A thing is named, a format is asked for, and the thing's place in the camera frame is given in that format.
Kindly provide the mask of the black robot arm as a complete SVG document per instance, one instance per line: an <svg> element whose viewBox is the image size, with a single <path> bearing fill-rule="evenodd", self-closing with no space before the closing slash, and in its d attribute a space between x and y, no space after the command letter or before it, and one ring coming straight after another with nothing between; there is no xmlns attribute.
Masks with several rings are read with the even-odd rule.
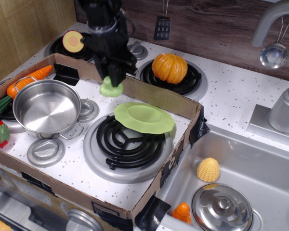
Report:
<svg viewBox="0 0 289 231"><path fill-rule="evenodd" d="M118 87L127 73L134 74L137 63L136 57L127 48L129 19L121 10L122 4L121 0L79 1L91 34L81 41L92 51L101 78L110 77L113 87Z"/></svg>

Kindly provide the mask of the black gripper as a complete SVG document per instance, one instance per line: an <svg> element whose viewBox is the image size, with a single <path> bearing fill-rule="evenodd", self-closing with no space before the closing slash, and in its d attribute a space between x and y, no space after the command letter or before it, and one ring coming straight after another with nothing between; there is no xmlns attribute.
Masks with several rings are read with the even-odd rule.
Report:
<svg viewBox="0 0 289 231"><path fill-rule="evenodd" d="M136 58L127 48L129 34L126 24L95 26L81 41L92 52L95 66L102 80L109 76L113 87L134 74L137 70Z"/></svg>

